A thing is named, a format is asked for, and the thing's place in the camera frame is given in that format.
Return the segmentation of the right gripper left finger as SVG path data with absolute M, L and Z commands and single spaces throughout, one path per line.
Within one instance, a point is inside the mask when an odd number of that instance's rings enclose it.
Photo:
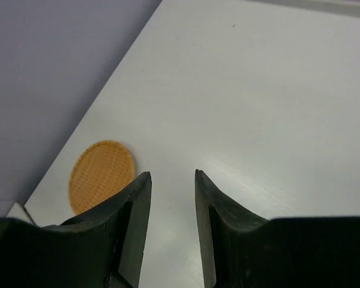
M 138 287 L 151 208 L 143 172 L 122 191 L 48 232 L 43 287 Z

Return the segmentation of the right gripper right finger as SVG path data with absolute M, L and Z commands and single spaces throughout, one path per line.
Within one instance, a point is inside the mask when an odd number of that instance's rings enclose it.
M 242 287 L 242 236 L 268 222 L 222 192 L 202 170 L 194 175 L 195 207 L 205 287 Z

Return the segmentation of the orange woven coaster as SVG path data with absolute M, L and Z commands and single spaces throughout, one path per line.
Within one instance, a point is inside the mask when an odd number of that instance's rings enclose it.
M 68 183 L 68 199 L 79 215 L 119 193 L 136 177 L 132 153 L 121 143 L 102 140 L 77 159 Z

